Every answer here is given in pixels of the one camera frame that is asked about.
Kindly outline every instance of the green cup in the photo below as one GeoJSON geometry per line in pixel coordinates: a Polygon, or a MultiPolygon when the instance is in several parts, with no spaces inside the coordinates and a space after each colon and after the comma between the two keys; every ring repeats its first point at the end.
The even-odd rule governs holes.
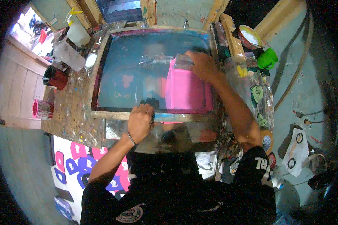
{"type": "Polygon", "coordinates": [[[258,57],[257,62],[259,68],[270,70],[273,68],[274,64],[278,62],[278,57],[273,49],[268,48],[258,57]]]}

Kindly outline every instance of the screen printing frame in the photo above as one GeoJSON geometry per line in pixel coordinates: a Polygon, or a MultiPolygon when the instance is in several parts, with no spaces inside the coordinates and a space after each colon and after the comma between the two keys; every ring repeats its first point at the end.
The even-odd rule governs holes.
{"type": "MultiPolygon", "coordinates": [[[[113,40],[114,33],[118,33],[119,36],[121,32],[127,34],[130,31],[133,32],[133,34],[137,34],[138,30],[150,30],[146,31],[147,33],[155,32],[158,30],[172,30],[175,31],[183,31],[181,27],[173,27],[173,26],[150,26],[150,27],[127,27],[122,29],[115,29],[115,30],[109,30],[105,37],[103,38],[99,51],[98,56],[95,61],[92,74],[94,75],[95,79],[91,79],[89,85],[89,91],[88,91],[88,99],[91,99],[91,116],[93,118],[101,118],[101,119],[120,119],[120,120],[128,120],[130,111],[128,111],[127,108],[106,108],[106,107],[97,107],[97,101],[98,101],[98,94],[99,94],[99,87],[100,87],[100,81],[101,81],[101,75],[103,72],[103,67],[107,58],[108,51],[106,49],[109,49],[110,44],[113,40]]],[[[217,45],[214,39],[214,35],[211,31],[203,31],[199,29],[189,29],[190,31],[200,32],[208,35],[208,44],[209,44],[209,50],[211,52],[211,55],[213,59],[218,62],[218,50],[217,45]]],[[[218,94],[212,90],[213,93],[213,110],[210,111],[207,114],[189,114],[185,113],[185,110],[183,112],[179,111],[179,113],[167,113],[166,110],[155,110],[155,122],[210,122],[214,121],[216,118],[216,112],[218,107],[216,107],[218,94]]]]}

